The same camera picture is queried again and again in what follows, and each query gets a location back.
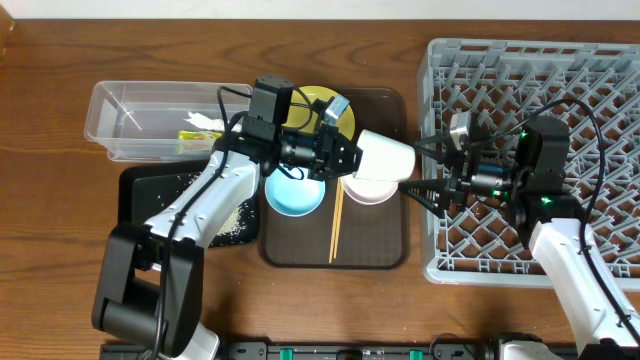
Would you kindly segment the white green cup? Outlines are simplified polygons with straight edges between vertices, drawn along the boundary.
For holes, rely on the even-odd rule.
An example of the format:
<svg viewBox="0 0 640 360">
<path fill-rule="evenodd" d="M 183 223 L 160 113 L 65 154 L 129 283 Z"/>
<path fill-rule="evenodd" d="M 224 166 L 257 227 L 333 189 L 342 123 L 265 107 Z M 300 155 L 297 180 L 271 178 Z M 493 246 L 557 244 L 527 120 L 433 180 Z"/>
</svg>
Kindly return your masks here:
<svg viewBox="0 0 640 360">
<path fill-rule="evenodd" d="M 362 158 L 356 179 L 401 182 L 410 178 L 416 163 L 416 153 L 412 146 L 363 130 L 357 141 L 362 150 Z"/>
</svg>

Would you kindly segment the green orange snack wrapper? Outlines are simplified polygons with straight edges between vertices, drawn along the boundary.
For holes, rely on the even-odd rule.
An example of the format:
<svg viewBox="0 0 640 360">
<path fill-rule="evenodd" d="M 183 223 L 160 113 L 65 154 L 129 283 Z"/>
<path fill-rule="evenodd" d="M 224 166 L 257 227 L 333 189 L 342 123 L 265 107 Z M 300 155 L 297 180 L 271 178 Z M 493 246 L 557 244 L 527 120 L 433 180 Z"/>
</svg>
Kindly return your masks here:
<svg viewBox="0 0 640 360">
<path fill-rule="evenodd" d="M 181 130 L 177 136 L 177 154 L 210 153 L 215 142 L 222 134 L 214 131 L 186 131 Z"/>
</svg>

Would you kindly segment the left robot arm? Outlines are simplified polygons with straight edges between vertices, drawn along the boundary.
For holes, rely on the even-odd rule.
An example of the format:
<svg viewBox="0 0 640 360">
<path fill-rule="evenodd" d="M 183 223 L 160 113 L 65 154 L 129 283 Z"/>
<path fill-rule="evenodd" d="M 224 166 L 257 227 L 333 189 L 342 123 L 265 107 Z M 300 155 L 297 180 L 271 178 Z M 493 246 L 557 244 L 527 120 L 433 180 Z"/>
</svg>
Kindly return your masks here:
<svg viewBox="0 0 640 360">
<path fill-rule="evenodd" d="M 297 86 L 257 78 L 249 108 L 222 117 L 223 135 L 196 180 L 141 226 L 107 238 L 91 322 L 144 348 L 145 359 L 212 359 L 219 341 L 200 323 L 204 255 L 232 212 L 283 167 L 327 181 L 358 170 L 363 151 L 335 126 L 307 134 L 286 124 Z"/>
</svg>

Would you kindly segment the pink white bowl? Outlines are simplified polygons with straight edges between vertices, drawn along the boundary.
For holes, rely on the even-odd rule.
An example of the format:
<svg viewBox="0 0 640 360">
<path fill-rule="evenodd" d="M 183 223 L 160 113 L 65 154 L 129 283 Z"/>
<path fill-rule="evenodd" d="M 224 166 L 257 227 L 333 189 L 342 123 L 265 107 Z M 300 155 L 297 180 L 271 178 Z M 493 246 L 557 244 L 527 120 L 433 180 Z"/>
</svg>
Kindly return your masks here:
<svg viewBox="0 0 640 360">
<path fill-rule="evenodd" d="M 389 200 L 397 191 L 396 182 L 356 179 L 344 176 L 340 179 L 346 194 L 361 205 L 377 205 Z"/>
</svg>

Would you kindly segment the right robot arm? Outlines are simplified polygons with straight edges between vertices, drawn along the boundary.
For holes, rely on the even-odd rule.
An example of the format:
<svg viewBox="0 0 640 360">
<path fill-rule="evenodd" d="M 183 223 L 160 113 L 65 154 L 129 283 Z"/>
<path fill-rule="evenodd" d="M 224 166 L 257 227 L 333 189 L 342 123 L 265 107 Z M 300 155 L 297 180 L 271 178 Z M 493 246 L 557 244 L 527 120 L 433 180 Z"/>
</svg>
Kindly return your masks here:
<svg viewBox="0 0 640 360">
<path fill-rule="evenodd" d="M 564 188 L 568 126 L 538 115 L 525 121 L 517 137 L 512 164 L 487 161 L 481 150 L 488 138 L 465 115 L 456 115 L 439 137 L 444 153 L 429 149 L 436 137 L 416 145 L 417 152 L 448 167 L 449 176 L 403 181 L 399 190 L 438 218 L 451 206 L 465 209 L 471 196 L 505 204 L 510 227 L 550 279 L 578 358 L 638 358 L 639 314 L 597 249 L 589 211 Z"/>
</svg>

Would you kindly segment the white tissue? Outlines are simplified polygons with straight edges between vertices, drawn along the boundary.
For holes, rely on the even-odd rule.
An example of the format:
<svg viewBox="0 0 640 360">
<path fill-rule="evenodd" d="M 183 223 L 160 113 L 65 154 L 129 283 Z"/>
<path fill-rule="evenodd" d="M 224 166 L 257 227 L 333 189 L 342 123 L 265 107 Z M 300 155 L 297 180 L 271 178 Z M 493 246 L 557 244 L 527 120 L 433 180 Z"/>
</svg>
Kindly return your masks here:
<svg viewBox="0 0 640 360">
<path fill-rule="evenodd" d="M 225 130 L 224 122 L 221 118 L 213 119 L 201 113 L 189 112 L 185 121 L 201 130 L 213 132 L 223 132 Z"/>
</svg>

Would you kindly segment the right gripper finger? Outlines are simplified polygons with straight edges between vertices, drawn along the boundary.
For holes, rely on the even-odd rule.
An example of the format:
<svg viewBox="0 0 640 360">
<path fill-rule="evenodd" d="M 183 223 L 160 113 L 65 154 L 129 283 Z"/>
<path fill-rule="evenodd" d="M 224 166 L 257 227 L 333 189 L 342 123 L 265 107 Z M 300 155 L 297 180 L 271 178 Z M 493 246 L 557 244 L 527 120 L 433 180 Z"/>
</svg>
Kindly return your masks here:
<svg viewBox="0 0 640 360">
<path fill-rule="evenodd" d="M 440 133 L 415 141 L 413 148 L 419 155 L 426 156 L 437 163 L 445 163 L 446 153 L 439 152 L 436 147 L 446 144 L 449 140 L 450 135 L 448 133 Z"/>
<path fill-rule="evenodd" d="M 398 190 L 439 219 L 445 217 L 451 203 L 451 191 L 445 179 L 402 181 L 398 183 Z"/>
</svg>

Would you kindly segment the light blue bowl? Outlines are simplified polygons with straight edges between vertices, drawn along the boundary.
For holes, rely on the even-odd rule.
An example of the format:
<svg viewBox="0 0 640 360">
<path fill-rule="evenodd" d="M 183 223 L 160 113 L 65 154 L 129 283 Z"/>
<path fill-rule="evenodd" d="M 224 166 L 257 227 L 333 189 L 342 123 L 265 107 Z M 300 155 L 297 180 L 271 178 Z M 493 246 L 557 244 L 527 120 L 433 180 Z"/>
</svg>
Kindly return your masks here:
<svg viewBox="0 0 640 360">
<path fill-rule="evenodd" d="M 304 168 L 281 166 L 266 178 L 264 193 L 267 203 L 277 213 L 302 217 L 322 203 L 326 184 L 309 178 Z"/>
</svg>

